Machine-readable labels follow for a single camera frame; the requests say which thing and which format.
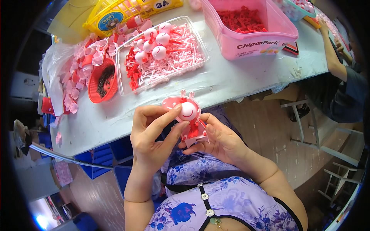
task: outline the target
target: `dark shirt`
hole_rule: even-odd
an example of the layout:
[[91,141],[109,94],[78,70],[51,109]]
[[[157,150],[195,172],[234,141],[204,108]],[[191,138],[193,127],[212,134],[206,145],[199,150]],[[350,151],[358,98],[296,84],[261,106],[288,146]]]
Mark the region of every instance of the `dark shirt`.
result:
[[356,123],[363,120],[364,103],[369,91],[366,78],[360,74],[356,62],[346,67],[347,82],[342,82],[330,103],[330,118],[338,123]]

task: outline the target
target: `hand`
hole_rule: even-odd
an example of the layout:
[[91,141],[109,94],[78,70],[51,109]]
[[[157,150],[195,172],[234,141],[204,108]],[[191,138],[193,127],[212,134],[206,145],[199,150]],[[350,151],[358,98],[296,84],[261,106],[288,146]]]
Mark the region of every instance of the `hand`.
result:
[[322,35],[328,35],[329,33],[329,27],[327,26],[326,22],[319,18],[319,24],[320,24],[320,31]]
[[[202,121],[207,123],[206,131],[209,142],[200,141],[197,144],[184,150],[182,153],[189,155],[198,151],[213,155],[224,163],[235,165],[241,161],[248,151],[248,147],[240,137],[229,127],[221,123],[210,113],[201,114]],[[185,148],[185,142],[178,145],[179,148]]]
[[143,106],[135,110],[130,140],[134,151],[134,165],[145,174],[154,175],[169,157],[189,121],[176,124],[164,141],[155,139],[181,112],[178,104],[169,110],[161,106]]
[[343,55],[343,50],[344,50],[344,48],[343,48],[342,43],[340,43],[339,39],[334,38],[334,43],[335,43],[335,46],[337,47],[337,51],[339,51],[339,53],[340,53],[341,55]]

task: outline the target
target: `chair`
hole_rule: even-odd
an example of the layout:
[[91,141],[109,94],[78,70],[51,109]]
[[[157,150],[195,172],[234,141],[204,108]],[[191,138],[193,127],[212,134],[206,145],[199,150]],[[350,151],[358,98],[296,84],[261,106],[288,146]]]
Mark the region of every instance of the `chair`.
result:
[[[359,184],[360,181],[361,181],[361,179],[362,179],[362,176],[364,174],[364,170],[363,169],[353,169],[353,168],[349,168],[347,166],[344,166],[344,165],[341,165],[341,164],[338,164],[338,163],[335,163],[335,162],[333,162],[333,165],[336,165],[336,166],[339,167],[337,174],[336,173],[333,173],[333,172],[331,172],[331,171],[329,171],[327,169],[324,169],[324,172],[330,174],[330,178],[329,178],[329,181],[327,183],[325,192],[323,192],[321,190],[318,190],[318,192],[321,195],[323,195],[324,197],[326,197],[327,199],[330,200],[330,206],[333,204],[334,200],[336,200],[336,198],[342,192],[344,183],[346,181],[352,182],[352,183],[355,183],[355,184]],[[348,174],[350,173],[350,171],[354,171],[355,172],[354,176],[351,179],[348,178]],[[334,181],[334,183],[332,183],[332,177],[333,176],[337,179],[337,180]],[[334,193],[333,193],[332,196],[329,196],[327,194],[327,191],[329,189],[329,186],[335,187],[335,190],[334,190]]]
[[[313,106],[312,103],[310,103],[308,99],[282,104],[281,107],[285,108],[291,106],[296,118],[299,118],[296,106],[303,103],[306,103],[307,106],[310,107],[313,126],[309,126],[309,128],[314,129],[315,131],[316,144],[305,142],[305,136],[303,134],[303,128],[300,119],[298,119],[297,122],[299,125],[301,140],[291,139],[291,141],[298,143],[299,145],[323,150],[326,153],[329,153],[354,166],[357,166],[365,146],[363,133],[352,129],[338,127],[337,122],[329,119],[327,116],[322,114],[316,107]],[[323,146],[325,141],[332,135],[335,130],[350,134],[341,147],[342,152],[338,152],[336,150]]]

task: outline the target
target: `label sticker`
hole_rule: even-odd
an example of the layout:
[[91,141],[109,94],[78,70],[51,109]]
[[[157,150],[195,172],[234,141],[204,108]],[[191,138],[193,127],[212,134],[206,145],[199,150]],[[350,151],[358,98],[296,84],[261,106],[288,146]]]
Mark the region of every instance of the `label sticker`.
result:
[[171,5],[171,0],[159,0],[159,1],[156,1],[153,4],[153,8],[157,9],[157,10],[160,10],[160,9],[167,8],[170,5]]
[[98,22],[98,29],[108,31],[116,27],[117,23],[121,23],[124,19],[123,13],[115,11],[104,15]]

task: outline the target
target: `smartphone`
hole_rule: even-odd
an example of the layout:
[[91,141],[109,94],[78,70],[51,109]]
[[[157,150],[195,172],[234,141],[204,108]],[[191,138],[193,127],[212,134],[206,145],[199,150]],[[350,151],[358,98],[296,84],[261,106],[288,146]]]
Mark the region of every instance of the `smartphone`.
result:
[[290,52],[294,55],[299,54],[297,42],[288,43],[285,47],[283,47],[283,50]]

